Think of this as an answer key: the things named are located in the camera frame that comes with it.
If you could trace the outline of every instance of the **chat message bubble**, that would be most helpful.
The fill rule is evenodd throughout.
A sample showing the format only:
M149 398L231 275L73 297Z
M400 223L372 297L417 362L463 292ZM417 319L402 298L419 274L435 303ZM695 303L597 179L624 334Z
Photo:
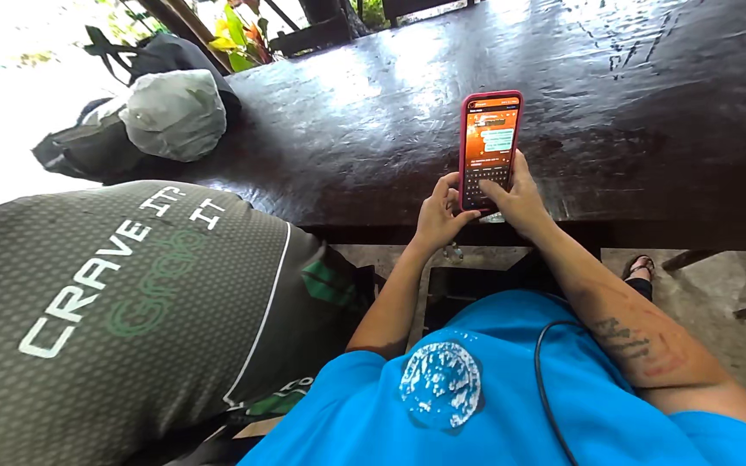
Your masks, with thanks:
M489 129L480 132L482 142L485 143L485 152L500 150L511 150L514 142L514 129Z

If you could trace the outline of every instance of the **dark wooden table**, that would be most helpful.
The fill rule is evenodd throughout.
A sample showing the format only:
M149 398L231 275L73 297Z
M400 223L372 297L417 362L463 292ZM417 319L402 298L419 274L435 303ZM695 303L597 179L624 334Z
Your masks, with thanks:
M405 243L457 169L462 99L518 89L519 145L566 230L746 249L746 0L492 0L227 79L242 127L146 177L227 188L333 243ZM459 239L521 244L505 225Z

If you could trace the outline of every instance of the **person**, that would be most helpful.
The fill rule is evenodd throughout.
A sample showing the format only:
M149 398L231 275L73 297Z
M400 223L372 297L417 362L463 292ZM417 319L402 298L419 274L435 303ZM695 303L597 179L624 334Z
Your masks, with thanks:
M153 464L286 413L373 300L231 192L138 181L0 206L0 464Z
M513 164L510 192L480 187L568 302L493 294L402 354L421 270L479 216L452 215L458 174L443 176L347 352L239 464L746 464L746 390L554 223L522 153ZM631 283L650 278L638 258Z

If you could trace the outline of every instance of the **phone screen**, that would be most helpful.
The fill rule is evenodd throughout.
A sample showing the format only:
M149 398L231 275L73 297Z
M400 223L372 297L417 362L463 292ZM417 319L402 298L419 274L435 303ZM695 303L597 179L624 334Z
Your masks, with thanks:
M468 102L467 109L464 186L460 187L462 208L466 210L492 206L482 194L479 180L508 187L520 99L474 100Z

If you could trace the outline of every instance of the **smartphone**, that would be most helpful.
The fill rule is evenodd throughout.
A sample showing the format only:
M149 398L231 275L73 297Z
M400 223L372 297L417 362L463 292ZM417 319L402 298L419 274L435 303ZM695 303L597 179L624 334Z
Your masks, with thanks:
M517 124L523 110L519 90L471 94L462 102L459 143L459 208L496 211L479 188L492 180L508 189L517 148Z

